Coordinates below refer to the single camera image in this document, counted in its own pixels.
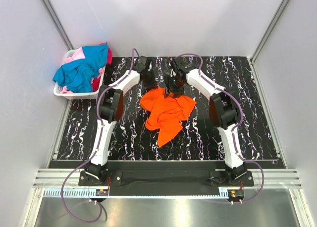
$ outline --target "marble pattern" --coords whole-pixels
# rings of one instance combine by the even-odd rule
[[[170,74],[170,57],[154,57],[154,72],[158,85],[164,87],[163,77]],[[184,57],[199,64],[199,58]],[[239,127],[239,141],[247,159],[276,160],[277,155],[246,57],[203,57],[202,71],[224,87],[233,86],[239,94],[244,122]],[[104,84],[117,80],[128,68],[131,58],[113,58],[114,69],[108,69]],[[194,87],[186,85],[185,94],[197,105],[183,130],[169,143],[159,148],[158,131],[145,128],[149,112],[140,107],[145,89],[133,87],[124,97],[124,114],[113,131],[109,160],[220,160],[224,157],[218,130],[209,119],[207,98]],[[57,159],[84,160],[90,155],[96,135],[96,100],[74,100],[59,148]]]

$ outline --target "white wall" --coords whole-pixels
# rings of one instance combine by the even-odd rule
[[[317,0],[292,0],[256,60],[287,163],[317,223]]]
[[[40,0],[0,0],[0,220],[18,226],[65,100],[52,77],[65,45]]]
[[[51,0],[75,47],[251,56],[282,0]]]

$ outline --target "orange cloth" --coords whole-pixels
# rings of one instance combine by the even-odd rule
[[[165,89],[158,87],[150,90],[140,100],[141,107],[150,111],[145,123],[149,130],[159,129],[158,145],[162,147],[182,130],[181,120],[187,120],[196,102],[187,96],[164,98]]]

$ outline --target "laundry basket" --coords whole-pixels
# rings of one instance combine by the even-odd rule
[[[76,52],[76,50],[70,50],[66,53],[66,55],[64,56],[63,62],[62,64],[65,64],[65,60],[68,57],[72,57],[72,55]],[[100,83],[99,83],[99,88],[97,91],[95,92],[83,92],[83,93],[60,93],[62,91],[62,87],[59,86],[59,84],[56,82],[55,86],[54,86],[54,94],[56,96],[62,96],[65,97],[69,100],[77,100],[77,99],[97,99],[98,96],[98,92],[99,89],[101,87],[101,85],[103,84],[103,80],[104,80],[104,73],[101,74],[101,78],[100,78]]]

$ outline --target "purple cable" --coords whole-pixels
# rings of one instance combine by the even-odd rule
[[[128,74],[125,75],[125,76],[124,76],[122,79],[120,79],[119,81],[117,81],[116,84],[113,84],[112,86],[107,87],[107,88],[101,93],[101,95],[99,96],[99,99],[98,99],[98,101],[97,101],[97,117],[98,117],[98,119],[101,121],[102,125],[104,124],[104,122],[103,122],[103,120],[102,120],[102,118],[100,117],[100,114],[99,114],[99,106],[100,106],[101,99],[102,99],[102,97],[105,95],[105,93],[106,93],[108,90],[110,90],[112,87],[115,87],[116,85],[120,84],[120,83],[131,73],[131,70],[132,70],[132,67],[133,67],[133,62],[134,62],[134,52],[136,52],[137,55],[138,55],[138,57],[140,57],[138,51],[137,51],[135,48],[133,48],[133,50],[132,50],[132,58],[131,58],[131,66],[130,66],[130,69],[129,69]],[[103,129],[104,129],[104,127],[102,126],[102,127],[101,127],[101,130],[100,130],[100,134],[103,133]],[[99,140],[98,140],[98,144],[97,144],[97,148],[96,148],[97,151],[98,151],[98,148],[99,148],[99,145],[100,145],[101,137],[102,137],[102,136],[100,135],[100,136],[99,136]],[[100,213],[99,213],[99,215],[98,215],[98,217],[97,217],[96,219],[94,219],[93,221],[82,220],[82,219],[78,218],[77,216],[75,216],[75,215],[69,210],[69,208],[67,207],[66,202],[65,202],[65,199],[64,199],[64,187],[65,187],[65,185],[66,185],[67,180],[70,178],[70,176],[72,176],[73,173],[76,172],[78,169],[82,168],[82,167],[85,166],[87,163],[89,163],[89,162],[94,158],[94,156],[97,154],[97,151],[95,151],[94,154],[93,154],[86,162],[84,162],[83,164],[79,165],[77,168],[75,168],[73,171],[70,172],[70,174],[65,178],[65,180],[64,180],[64,182],[63,182],[63,185],[61,186],[61,192],[60,192],[61,201],[62,201],[63,206],[64,206],[65,210],[67,211],[67,213],[68,213],[72,218],[74,218],[74,219],[76,219],[76,220],[78,220],[78,221],[80,221],[80,222],[86,223],[86,224],[92,224],[92,223],[95,223],[96,221],[99,220],[99,218],[101,217],[102,211],[103,211],[103,206],[102,206],[99,202],[97,202],[97,204],[98,204],[99,207],[100,207]]]
[[[236,124],[236,125],[231,129],[234,149],[235,149],[235,151],[236,151],[237,156],[238,156],[242,161],[244,161],[245,163],[255,164],[256,166],[258,166],[258,168],[260,169],[261,174],[262,174],[262,183],[261,183],[261,187],[260,187],[258,193],[257,193],[254,197],[252,197],[252,198],[250,198],[250,199],[248,199],[248,200],[246,200],[246,201],[243,201],[243,202],[244,202],[244,203],[248,203],[248,202],[250,202],[250,201],[253,201],[255,198],[257,198],[257,196],[259,196],[259,195],[261,194],[261,192],[262,192],[262,190],[263,190],[263,186],[264,186],[264,172],[263,172],[262,167],[261,167],[257,162],[255,162],[255,161],[253,161],[253,160],[246,160],[246,159],[244,159],[241,155],[238,155],[239,152],[238,152],[238,148],[237,148],[237,144],[236,144],[236,139],[235,139],[235,137],[234,137],[233,131],[234,131],[234,129],[238,128],[238,127],[242,124],[242,122],[243,122],[243,116],[244,116],[244,114],[243,114],[242,108],[241,108],[239,102],[237,101],[237,99],[235,99],[234,96],[232,96],[232,95],[231,95],[230,93],[228,93],[227,91],[224,91],[224,90],[222,90],[222,89],[220,89],[220,88],[214,86],[208,79],[206,79],[204,76],[201,75],[201,70],[202,70],[202,65],[203,65],[203,58],[202,58],[201,56],[196,55],[196,54],[192,54],[192,53],[188,53],[188,54],[181,54],[181,55],[179,55],[179,56],[177,56],[177,57],[184,56],[184,55],[193,55],[193,56],[199,57],[200,60],[201,60],[201,63],[200,63],[199,68],[198,68],[198,74],[200,75],[200,77],[201,77],[202,79],[204,79],[208,84],[210,84],[210,85],[211,85],[213,88],[215,88],[216,90],[218,90],[218,91],[220,91],[220,92],[223,92],[224,94],[226,94],[227,96],[229,96],[229,97],[237,104],[237,106],[238,106],[238,109],[239,109],[240,114],[241,114],[241,115],[240,115],[240,116],[241,116],[241,117],[240,117],[240,121],[239,121],[238,124]]]

